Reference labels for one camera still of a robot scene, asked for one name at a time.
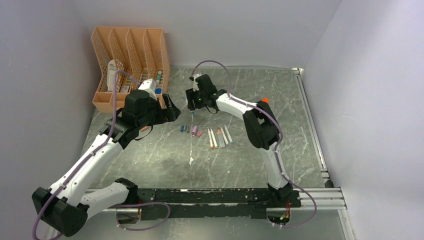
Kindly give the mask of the white marker orange end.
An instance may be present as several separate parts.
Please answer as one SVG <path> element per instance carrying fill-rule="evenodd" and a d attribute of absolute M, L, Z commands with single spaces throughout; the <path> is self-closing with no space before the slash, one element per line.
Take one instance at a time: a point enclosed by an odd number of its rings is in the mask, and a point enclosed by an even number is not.
<path fill-rule="evenodd" d="M 215 148 L 215 146 L 214 146 L 213 138 L 212 138 L 211 131 L 210 131 L 209 128 L 207 129 L 207 132 L 208 132 L 208 137 L 209 137 L 210 149 L 213 150 Z"/>

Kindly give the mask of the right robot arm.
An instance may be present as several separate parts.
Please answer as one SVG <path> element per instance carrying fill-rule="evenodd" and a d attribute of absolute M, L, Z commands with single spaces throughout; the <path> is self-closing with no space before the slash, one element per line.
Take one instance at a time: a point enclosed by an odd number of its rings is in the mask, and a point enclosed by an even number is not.
<path fill-rule="evenodd" d="M 275 207 L 282 207 L 288 202 L 293 185 L 286 176 L 280 154 L 282 130 L 268 103 L 262 100 L 248 102 L 224 89 L 217 90 L 207 74 L 196 74 L 189 79 L 192 88 L 185 92 L 190 111 L 210 108 L 243 120 L 248 140 L 261 151 L 265 163 L 270 202 Z"/>

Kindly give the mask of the purple highlighter cap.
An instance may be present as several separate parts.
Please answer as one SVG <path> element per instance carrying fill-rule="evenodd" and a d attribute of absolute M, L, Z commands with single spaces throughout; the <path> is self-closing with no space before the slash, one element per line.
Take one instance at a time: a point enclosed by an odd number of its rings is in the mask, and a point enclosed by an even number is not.
<path fill-rule="evenodd" d="M 192 128 L 192 132 L 191 132 L 192 135 L 196 135 L 197 131 L 198 131 L 198 126 L 194 125 L 193 128 Z"/>

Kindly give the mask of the white pen teal cap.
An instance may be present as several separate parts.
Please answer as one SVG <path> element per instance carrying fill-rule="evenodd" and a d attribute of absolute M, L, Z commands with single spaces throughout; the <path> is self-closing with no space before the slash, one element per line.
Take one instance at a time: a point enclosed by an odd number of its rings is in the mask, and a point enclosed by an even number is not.
<path fill-rule="evenodd" d="M 228 129 L 228 127 L 226 125 L 224 125 L 224 129 L 225 129 L 225 132 L 226 132 L 226 135 L 227 135 L 227 138 L 228 138 L 228 142 L 232 145 L 234 143 L 234 141 L 233 141 L 233 139 L 231 137 L 231 134 L 229 132 L 229 129 Z"/>

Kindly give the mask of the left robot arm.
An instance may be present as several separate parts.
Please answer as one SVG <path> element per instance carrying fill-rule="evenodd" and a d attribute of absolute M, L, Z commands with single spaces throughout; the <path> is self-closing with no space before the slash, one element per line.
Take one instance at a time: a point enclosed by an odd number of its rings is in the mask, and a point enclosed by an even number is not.
<path fill-rule="evenodd" d="M 113 207 L 132 208 L 140 204 L 138 186 L 125 178 L 90 194 L 86 191 L 100 171 L 129 145 L 140 140 L 144 127 L 153 127 L 175 121 L 181 111 L 168 94 L 162 95 L 165 108 L 146 90 L 133 90 L 125 97 L 124 107 L 116 109 L 112 118 L 105 122 L 91 147 L 81 158 L 49 188 L 37 188 L 31 198 L 37 212 L 32 237 L 37 239 L 40 221 L 71 237 L 97 213 Z"/>

